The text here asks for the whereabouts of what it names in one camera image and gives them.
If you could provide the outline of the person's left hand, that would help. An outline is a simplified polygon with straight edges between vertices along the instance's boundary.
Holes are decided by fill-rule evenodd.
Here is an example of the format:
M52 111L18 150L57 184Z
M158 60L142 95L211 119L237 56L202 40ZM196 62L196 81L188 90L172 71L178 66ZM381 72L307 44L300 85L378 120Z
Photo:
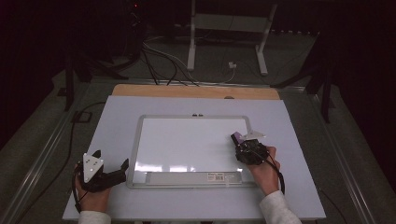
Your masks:
M81 210L105 213L108 207L111 189L105 189L99 192L88 192L81 187L79 174L76 174L75 181Z

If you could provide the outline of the black tripod legs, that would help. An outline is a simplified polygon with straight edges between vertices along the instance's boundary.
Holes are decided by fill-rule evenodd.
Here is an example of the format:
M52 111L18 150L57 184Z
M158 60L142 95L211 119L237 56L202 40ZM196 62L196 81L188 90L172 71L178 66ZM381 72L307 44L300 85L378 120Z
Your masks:
M59 90L59 94L65 97L65 111L68 111L75 101L74 77L77 77L80 82L90 82L92 80L91 68L108 77L126 79L81 51L67 51L64 58L65 87Z
M317 94L322 89L320 114L329 123L330 93L332 85L332 66L326 50L328 39L323 33L317 35L316 41L309 50L300 72L284 81L271 84L272 88L283 89L306 77L310 80L305 86L307 94Z

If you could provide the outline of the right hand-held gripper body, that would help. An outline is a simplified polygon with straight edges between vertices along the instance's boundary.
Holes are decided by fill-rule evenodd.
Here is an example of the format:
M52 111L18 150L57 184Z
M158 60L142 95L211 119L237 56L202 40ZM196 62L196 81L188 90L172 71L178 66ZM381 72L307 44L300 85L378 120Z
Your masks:
M260 165L266 161L269 151L259 139L262 133L251 131L244 136L244 142L235 148L235 157L246 165Z

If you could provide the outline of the white table cover sheet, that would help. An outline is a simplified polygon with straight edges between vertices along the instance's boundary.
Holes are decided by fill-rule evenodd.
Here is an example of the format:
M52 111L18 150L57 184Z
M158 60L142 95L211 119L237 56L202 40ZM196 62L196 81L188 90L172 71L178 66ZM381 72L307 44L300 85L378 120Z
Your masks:
M130 161L137 125L143 116L246 116L250 131L276 147L276 160L286 184L290 210L301 220L325 216L290 116L280 100L237 100L111 96L88 149L101 150L108 172ZM255 182L247 188L130 189L126 182L112 188L108 214L124 221L250 221L262 219L263 194Z

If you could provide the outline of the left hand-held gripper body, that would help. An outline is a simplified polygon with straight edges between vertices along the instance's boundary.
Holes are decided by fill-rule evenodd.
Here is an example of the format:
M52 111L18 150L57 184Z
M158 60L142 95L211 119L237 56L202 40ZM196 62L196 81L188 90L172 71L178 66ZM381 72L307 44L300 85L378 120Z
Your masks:
M81 187L88 192L103 191L123 182L121 169L107 174L101 157L98 159L87 153L78 165L78 174Z

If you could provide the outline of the person's right hand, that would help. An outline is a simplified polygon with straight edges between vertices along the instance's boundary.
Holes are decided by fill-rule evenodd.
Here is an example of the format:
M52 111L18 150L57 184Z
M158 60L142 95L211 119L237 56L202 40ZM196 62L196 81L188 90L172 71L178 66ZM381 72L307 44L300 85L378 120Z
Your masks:
M278 174L274 167L280 168L280 163L276 160L276 148L268 147L267 149L270 155L268 161L247 167L265 196L279 190Z

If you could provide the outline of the purple whiteboard eraser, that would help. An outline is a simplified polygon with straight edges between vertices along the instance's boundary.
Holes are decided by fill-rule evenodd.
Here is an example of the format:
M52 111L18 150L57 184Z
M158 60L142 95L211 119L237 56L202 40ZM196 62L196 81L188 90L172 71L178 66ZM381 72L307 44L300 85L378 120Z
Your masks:
M233 134L231 135L231 138L232 138L232 140L233 140L233 143L234 143L236 146L238 146L238 145L240 145L241 143L244 142L244 136L243 136L241 133L239 133L239 132L233 133Z

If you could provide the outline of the grey metal stand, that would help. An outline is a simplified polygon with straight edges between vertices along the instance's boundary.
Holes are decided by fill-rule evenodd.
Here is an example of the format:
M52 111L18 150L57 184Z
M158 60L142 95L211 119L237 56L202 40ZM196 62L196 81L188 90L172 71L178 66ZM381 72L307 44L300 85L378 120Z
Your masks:
M262 76L268 75L263 50L271 31L277 4L270 6L269 12L264 17L237 16L220 14L205 14L196 11L196 0L191 0L191 32L190 47L187 60L187 70L193 71L195 66L195 31L197 29L261 33L262 40L255 46L255 54Z

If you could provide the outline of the silver-framed whiteboard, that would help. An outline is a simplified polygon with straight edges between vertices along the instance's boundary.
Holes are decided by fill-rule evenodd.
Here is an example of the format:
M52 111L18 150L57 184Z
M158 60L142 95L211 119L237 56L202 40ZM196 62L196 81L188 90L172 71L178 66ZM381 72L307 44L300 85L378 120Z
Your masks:
M246 116L143 116L137 125L130 189L247 188L254 180L235 157L231 135L247 134ZM208 173L224 173L211 182Z

